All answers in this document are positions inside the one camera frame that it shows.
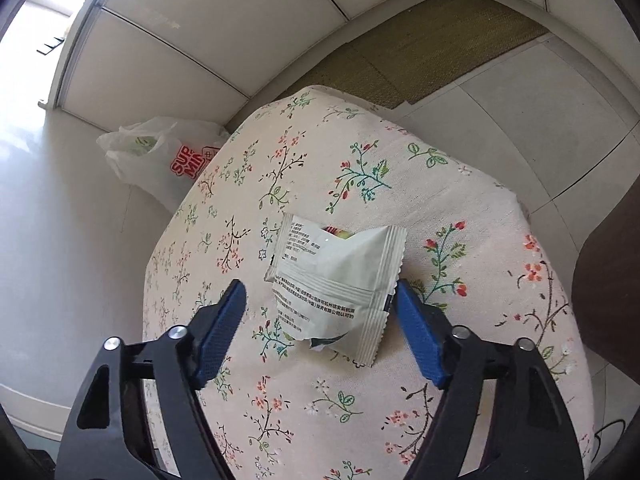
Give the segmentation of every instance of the metal screw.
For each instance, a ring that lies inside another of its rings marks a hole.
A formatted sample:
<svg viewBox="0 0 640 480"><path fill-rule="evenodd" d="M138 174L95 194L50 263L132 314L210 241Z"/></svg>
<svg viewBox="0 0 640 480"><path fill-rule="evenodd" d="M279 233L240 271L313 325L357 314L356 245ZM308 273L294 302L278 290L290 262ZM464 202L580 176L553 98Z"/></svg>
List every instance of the metal screw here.
<svg viewBox="0 0 640 480"><path fill-rule="evenodd" d="M527 337L521 337L520 339L518 339L518 348L520 348L521 350L531 352L535 347L536 345L533 343L533 341Z"/></svg>
<svg viewBox="0 0 640 480"><path fill-rule="evenodd" d="M104 342L105 350L115 350L118 346L120 346L120 338L119 337L110 337L107 341Z"/></svg>
<svg viewBox="0 0 640 480"><path fill-rule="evenodd" d="M466 326L456 325L451 329L451 335L456 339L467 339L471 335L471 330Z"/></svg>
<svg viewBox="0 0 640 480"><path fill-rule="evenodd" d="M176 325L169 330L169 337L171 339L182 339L187 335L187 327L184 325Z"/></svg>

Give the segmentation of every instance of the woven mat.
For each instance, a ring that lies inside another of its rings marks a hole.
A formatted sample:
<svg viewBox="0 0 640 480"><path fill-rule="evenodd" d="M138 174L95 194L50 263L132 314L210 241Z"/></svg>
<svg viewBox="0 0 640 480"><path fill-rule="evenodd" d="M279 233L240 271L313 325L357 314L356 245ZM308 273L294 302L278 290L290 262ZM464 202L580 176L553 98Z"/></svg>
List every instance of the woven mat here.
<svg viewBox="0 0 640 480"><path fill-rule="evenodd" d="M493 0L426 0L341 46L281 96L321 84L387 108L414 104L546 32Z"/></svg>

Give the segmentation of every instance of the brown furniture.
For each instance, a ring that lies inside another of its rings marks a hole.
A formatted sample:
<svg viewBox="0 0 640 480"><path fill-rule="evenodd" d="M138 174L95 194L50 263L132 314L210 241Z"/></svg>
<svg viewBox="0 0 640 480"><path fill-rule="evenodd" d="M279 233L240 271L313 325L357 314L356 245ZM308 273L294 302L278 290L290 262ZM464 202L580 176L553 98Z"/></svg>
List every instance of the brown furniture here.
<svg viewBox="0 0 640 480"><path fill-rule="evenodd" d="M640 178L584 243L572 302L583 342L640 383Z"/></svg>

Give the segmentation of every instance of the black cable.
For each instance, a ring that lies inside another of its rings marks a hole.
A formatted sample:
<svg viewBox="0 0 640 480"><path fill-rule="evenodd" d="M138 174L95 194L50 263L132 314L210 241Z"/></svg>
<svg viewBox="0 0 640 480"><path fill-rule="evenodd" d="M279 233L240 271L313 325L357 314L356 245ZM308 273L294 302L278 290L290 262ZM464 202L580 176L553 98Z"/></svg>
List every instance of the black cable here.
<svg viewBox="0 0 640 480"><path fill-rule="evenodd" d="M596 453L595 455L593 455L593 458L591 459L591 463L593 463L593 461L596 460L596 457L600 452L600 445L602 444L602 441L600 439L599 434L602 433L604 430L606 430L609 426L613 426L614 424L619 424L619 423L622 423L622 432L620 433L620 436L622 436L622 434L625 433L625 430L626 430L626 422L622 418L618 418L617 420L612 420L609 424L605 424L603 427L601 427L598 431L596 431L593 434L593 437L598 439L598 449L596 449Z"/></svg>

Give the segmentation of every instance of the plastic bag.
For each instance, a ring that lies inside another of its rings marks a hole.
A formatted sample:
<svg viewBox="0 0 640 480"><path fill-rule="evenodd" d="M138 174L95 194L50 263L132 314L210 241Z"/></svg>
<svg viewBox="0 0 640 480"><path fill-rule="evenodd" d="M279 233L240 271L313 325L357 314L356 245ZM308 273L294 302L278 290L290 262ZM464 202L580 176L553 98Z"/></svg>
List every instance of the plastic bag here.
<svg viewBox="0 0 640 480"><path fill-rule="evenodd" d="M406 229L352 234L285 213L264 279L289 338L371 366L386 326Z"/></svg>
<svg viewBox="0 0 640 480"><path fill-rule="evenodd" d="M125 184L134 184L175 212L229 138L216 123L156 117L103 134L98 145Z"/></svg>

